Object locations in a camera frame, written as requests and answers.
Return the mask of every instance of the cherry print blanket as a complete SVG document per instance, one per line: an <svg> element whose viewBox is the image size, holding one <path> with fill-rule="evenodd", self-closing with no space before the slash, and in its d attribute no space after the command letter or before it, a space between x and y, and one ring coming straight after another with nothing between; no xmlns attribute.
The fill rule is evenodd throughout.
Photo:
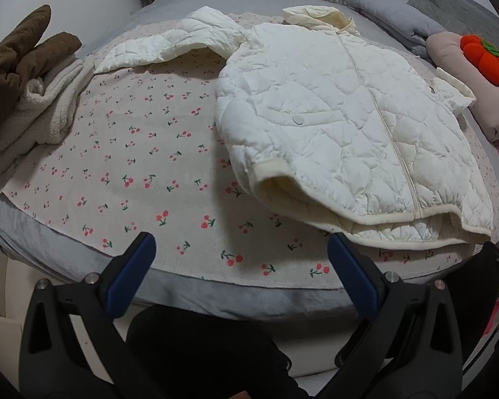
<svg viewBox="0 0 499 399"><path fill-rule="evenodd" d="M245 27L282 21L231 17ZM118 41L171 25L134 29L96 58ZM149 231L157 241L156 269L240 285L340 288L326 261L327 234L267 210L238 186L213 119L224 64L203 49L95 76L80 95L65 141L39 146L18 161L0 178L0 192L39 222L109 255L123 253L141 230ZM487 166L485 155L478 156L480 144L471 147ZM417 278L460 262L474 247L361 250L383 271Z"/></svg>

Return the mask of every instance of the white quilted jacket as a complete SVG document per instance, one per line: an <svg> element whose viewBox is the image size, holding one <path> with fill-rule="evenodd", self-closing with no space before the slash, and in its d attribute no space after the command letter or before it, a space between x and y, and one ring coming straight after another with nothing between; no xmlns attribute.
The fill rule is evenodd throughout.
<svg viewBox="0 0 499 399"><path fill-rule="evenodd" d="M387 249L488 240L492 204L453 114L471 91L443 71L428 85L334 8L285 19L297 25L245 30L204 7L118 45L97 72L209 47L228 58L217 128L241 186L272 210Z"/></svg>

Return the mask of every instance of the bed sheet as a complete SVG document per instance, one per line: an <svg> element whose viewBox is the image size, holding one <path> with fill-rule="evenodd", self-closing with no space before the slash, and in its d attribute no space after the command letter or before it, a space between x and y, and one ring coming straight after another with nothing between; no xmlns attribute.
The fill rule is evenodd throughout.
<svg viewBox="0 0 499 399"><path fill-rule="evenodd" d="M96 51L120 33L137 25L181 18L203 5L226 12L236 13L237 9L240 9L240 13L253 11L267 15L280 15L283 7L302 4L328 5L317 0L156 0L153 5L136 14L133 21L135 25L127 24L115 29L97 41L97 44L86 47L83 52ZM347 15L355 15L357 27L364 37L404 50L400 44L367 19L346 8L338 7ZM3 195L0 195L0 248L8 256L20 255L25 262L56 276L72 280L80 280L90 271L100 271L110 261L107 255L36 222L14 207ZM428 279L430 278L418 278L422 281ZM349 297L342 289L297 290L241 287L187 278L160 270L152 270L148 273L137 297L149 302L169 304L225 318L250 317L272 320L301 315L320 317L351 310Z"/></svg>

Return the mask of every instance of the gray pillow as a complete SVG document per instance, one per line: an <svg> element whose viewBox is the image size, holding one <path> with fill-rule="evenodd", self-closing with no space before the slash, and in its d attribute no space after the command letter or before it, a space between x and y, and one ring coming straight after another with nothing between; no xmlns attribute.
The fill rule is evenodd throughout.
<svg viewBox="0 0 499 399"><path fill-rule="evenodd" d="M409 0L408 4L448 31L477 34L499 49L499 18L473 0Z"/></svg>

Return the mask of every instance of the pillow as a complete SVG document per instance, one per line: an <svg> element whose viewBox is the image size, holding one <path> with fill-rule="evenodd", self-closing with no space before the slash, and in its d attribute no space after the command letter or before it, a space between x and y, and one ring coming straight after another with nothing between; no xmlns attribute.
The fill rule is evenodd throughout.
<svg viewBox="0 0 499 399"><path fill-rule="evenodd" d="M473 0L409 0L408 4L448 31L461 36L477 34L499 49L499 18Z"/></svg>
<svg viewBox="0 0 499 399"><path fill-rule="evenodd" d="M20 76L21 84L26 84L30 79L44 75L80 47L80 40L73 34L56 34L27 53L20 60L15 73Z"/></svg>
<svg viewBox="0 0 499 399"><path fill-rule="evenodd" d="M460 49L459 34L449 31L429 36L425 44L434 63L466 84L477 97L469 109L484 135L492 142L499 139L499 87L491 84L470 63Z"/></svg>
<svg viewBox="0 0 499 399"><path fill-rule="evenodd" d="M0 124L11 113L24 88L19 74L14 73L14 70L43 35L50 15L50 6L39 7L0 42Z"/></svg>

